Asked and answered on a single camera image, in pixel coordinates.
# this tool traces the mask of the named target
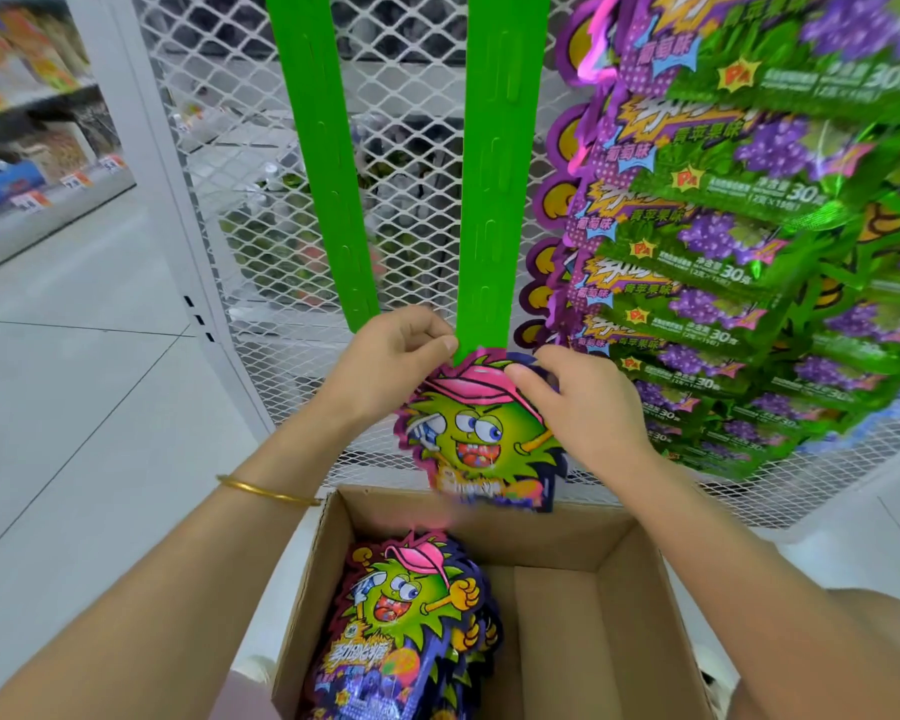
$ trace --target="green plastic strip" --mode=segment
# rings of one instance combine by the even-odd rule
[[[550,0],[469,0],[459,362],[510,333]]]
[[[266,0],[313,208],[351,331],[380,313],[330,0]]]

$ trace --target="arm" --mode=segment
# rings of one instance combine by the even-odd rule
[[[547,345],[506,374],[563,446],[647,530],[772,720],[900,720],[900,649],[701,492],[650,446],[636,389],[613,362]]]
[[[453,354],[451,333],[420,306],[373,318],[233,476],[312,497],[350,441]],[[0,720],[204,720],[305,510],[218,486],[3,686]]]

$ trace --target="bangle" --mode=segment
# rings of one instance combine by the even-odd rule
[[[221,485],[226,485],[228,488],[236,488],[237,490],[242,490],[246,493],[252,493],[254,496],[270,497],[274,500],[279,500],[281,503],[296,503],[298,505],[309,505],[312,508],[316,508],[322,502],[316,497],[295,497],[293,495],[285,495],[282,492],[273,492],[264,489],[263,487],[257,487],[255,484],[242,483],[240,480],[235,480],[230,475],[216,475],[216,479],[219,480]]]

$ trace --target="cardboard box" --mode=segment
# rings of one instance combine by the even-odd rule
[[[490,580],[504,645],[483,684],[492,720],[712,720],[660,552],[626,511],[539,514],[422,490],[343,485],[326,500],[273,686],[294,720],[348,547],[443,529]]]

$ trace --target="spiky green monster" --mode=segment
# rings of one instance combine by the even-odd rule
[[[362,623],[363,637],[379,634],[397,648],[410,640],[422,650],[424,627],[442,638],[444,619],[460,622],[480,602],[480,586],[472,577],[459,578],[464,570],[446,563],[443,545],[411,533],[403,545],[387,546],[384,559],[369,563],[369,573],[354,584],[354,603],[343,616]]]
[[[469,481],[512,499],[540,500],[535,464],[556,467],[560,445],[504,374],[513,362],[478,352],[460,366],[442,366],[401,410],[401,447],[414,448],[435,487],[461,492]]]

